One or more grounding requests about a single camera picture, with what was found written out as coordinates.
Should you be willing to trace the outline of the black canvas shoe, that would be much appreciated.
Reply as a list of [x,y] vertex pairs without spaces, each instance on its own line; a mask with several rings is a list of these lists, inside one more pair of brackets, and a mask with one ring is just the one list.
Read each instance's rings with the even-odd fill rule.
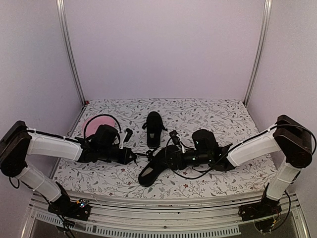
[[151,186],[158,176],[167,169],[176,170],[177,154],[180,152],[175,145],[168,145],[156,153],[138,176],[138,182],[143,187]]
[[158,112],[152,111],[148,114],[142,129],[147,130],[147,146],[150,149],[160,147],[161,133],[163,130],[167,131],[167,129],[163,125],[162,118]]

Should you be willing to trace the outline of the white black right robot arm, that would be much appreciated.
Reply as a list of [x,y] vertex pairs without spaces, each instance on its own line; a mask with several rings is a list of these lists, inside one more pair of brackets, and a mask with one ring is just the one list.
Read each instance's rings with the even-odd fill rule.
[[261,202],[256,206],[260,216],[267,216],[279,203],[285,190],[303,168],[313,160],[317,149],[315,135],[286,115],[280,115],[275,124],[235,146],[219,147],[215,138],[207,139],[199,133],[192,151],[175,151],[166,160],[173,171],[189,165],[209,165],[212,170],[230,170],[253,159],[282,152],[285,159],[275,177],[266,186]]

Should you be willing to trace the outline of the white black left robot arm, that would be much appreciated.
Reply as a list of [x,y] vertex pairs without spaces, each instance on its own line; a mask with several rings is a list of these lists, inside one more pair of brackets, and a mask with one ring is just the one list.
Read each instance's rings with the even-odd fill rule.
[[74,139],[30,129],[25,122],[17,121],[0,141],[0,170],[16,178],[43,195],[63,215],[70,215],[73,202],[61,185],[53,182],[41,171],[28,165],[28,155],[64,158],[79,163],[96,161],[127,165],[137,156],[124,147],[132,130],[121,131],[102,124],[89,136]]

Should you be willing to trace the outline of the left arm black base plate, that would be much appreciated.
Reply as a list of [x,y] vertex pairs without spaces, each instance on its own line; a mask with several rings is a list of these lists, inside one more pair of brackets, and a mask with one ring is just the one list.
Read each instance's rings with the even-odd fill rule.
[[91,212],[89,202],[83,199],[71,201],[68,198],[60,197],[55,202],[51,202],[48,211],[61,217],[88,221]]

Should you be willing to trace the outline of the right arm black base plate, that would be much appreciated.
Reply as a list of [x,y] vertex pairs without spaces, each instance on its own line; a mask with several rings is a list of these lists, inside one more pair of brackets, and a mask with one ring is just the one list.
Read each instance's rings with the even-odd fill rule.
[[281,211],[282,209],[279,204],[279,200],[275,201],[263,198],[259,202],[240,206],[238,215],[242,218],[242,221],[249,221],[266,216],[272,216],[280,213]]

